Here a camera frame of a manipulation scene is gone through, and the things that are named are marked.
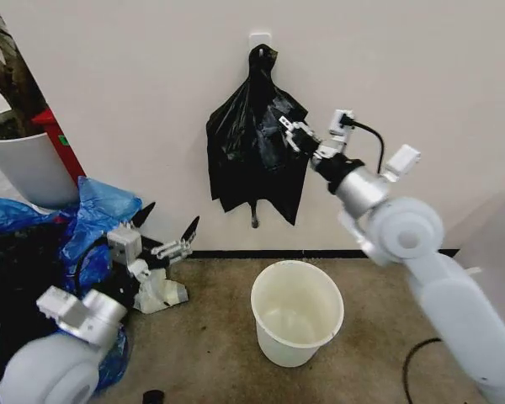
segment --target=white plant pot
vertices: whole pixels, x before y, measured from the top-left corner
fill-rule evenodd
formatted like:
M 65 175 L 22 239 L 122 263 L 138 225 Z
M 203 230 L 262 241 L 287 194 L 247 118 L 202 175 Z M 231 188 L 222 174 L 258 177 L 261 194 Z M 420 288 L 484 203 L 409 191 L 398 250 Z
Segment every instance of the white plant pot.
M 0 114 L 0 123 L 8 113 Z M 46 133 L 0 141 L 0 169 L 31 204 L 60 209 L 78 201 L 77 186 Z

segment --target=power cord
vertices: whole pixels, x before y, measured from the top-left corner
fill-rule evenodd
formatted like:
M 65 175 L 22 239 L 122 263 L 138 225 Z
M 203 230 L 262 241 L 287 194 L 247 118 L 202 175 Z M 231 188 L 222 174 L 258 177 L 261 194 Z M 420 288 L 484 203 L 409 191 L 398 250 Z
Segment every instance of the power cord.
M 412 361 L 413 356 L 417 353 L 419 349 L 422 347 L 426 347 L 430 343 L 439 343 L 441 342 L 440 338 L 430 338 L 426 339 L 417 345 L 415 345 L 410 352 L 408 352 L 406 359 L 404 360 L 404 365 L 402 366 L 402 385 L 404 387 L 404 394 L 406 395 L 407 404 L 413 404 L 412 396 L 410 395 L 410 386 L 408 384 L 408 373 L 410 370 L 410 362 Z
M 90 247 L 88 247 L 80 256 L 80 258 L 77 261 L 77 266 L 75 267 L 75 273 L 73 274 L 73 281 L 75 282 L 75 295 L 80 299 L 81 298 L 81 269 L 82 269 L 82 263 L 84 262 L 84 259 L 88 255 L 90 251 L 92 251 L 95 247 L 102 246 L 107 242 L 107 237 L 101 236 L 98 238 L 95 242 L 90 244 Z
M 383 165 L 383 162 L 384 162 L 384 153 L 385 153 L 384 138 L 381 137 L 380 133 L 378 133 L 376 130 L 372 129 L 370 126 L 362 124 L 362 123 L 358 122 L 357 120 L 353 120 L 352 118 L 350 118 L 346 114 L 343 114 L 342 118 L 339 121 L 339 124 L 342 127 L 353 126 L 353 127 L 361 128 L 361 129 L 366 130 L 367 132 L 373 134 L 374 136 L 376 136 L 376 138 L 380 142 L 380 158 L 378 159 L 378 168 L 377 168 L 376 172 L 380 173 L 381 166 Z

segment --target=black garbage bag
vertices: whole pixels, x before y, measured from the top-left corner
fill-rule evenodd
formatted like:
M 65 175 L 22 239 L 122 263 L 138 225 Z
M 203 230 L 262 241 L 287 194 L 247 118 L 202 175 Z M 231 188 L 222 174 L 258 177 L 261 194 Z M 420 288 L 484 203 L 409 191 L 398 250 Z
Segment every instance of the black garbage bag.
M 0 232 L 0 379 L 21 347 L 56 330 L 35 301 L 62 282 L 58 252 L 65 230 L 66 224 L 45 223 Z
M 279 118 L 304 121 L 307 111 L 274 85 L 276 59 L 268 46 L 254 48 L 247 80 L 206 124 L 211 198 L 219 199 L 225 212 L 249 203 L 253 227 L 259 199 L 270 201 L 294 225 L 305 180 L 307 159 L 287 144 Z

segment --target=black baseboard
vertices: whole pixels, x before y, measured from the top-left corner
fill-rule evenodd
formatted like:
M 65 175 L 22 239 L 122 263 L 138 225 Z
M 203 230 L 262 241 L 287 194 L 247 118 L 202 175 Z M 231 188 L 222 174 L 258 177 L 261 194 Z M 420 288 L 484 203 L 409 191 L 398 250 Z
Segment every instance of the black baseboard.
M 453 257 L 458 249 L 443 249 L 440 253 Z M 367 258 L 361 250 L 199 250 L 191 258 Z

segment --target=gray carpet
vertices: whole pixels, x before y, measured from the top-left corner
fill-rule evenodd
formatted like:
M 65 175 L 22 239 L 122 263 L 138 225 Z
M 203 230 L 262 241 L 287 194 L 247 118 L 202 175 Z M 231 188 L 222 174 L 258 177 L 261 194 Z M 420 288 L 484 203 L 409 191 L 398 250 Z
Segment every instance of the gray carpet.
M 172 279 L 190 302 L 152 314 L 136 313 L 133 351 L 123 380 L 92 404 L 140 404 L 163 390 L 165 403 L 404 403 L 401 367 L 408 350 L 435 336 L 404 280 L 401 267 L 377 268 L 366 259 L 308 260 L 342 292 L 345 317 L 335 339 L 307 364 L 284 369 L 269 362 L 256 340 L 250 291 L 276 260 L 188 260 Z M 416 404 L 484 404 L 441 343 L 412 362 Z

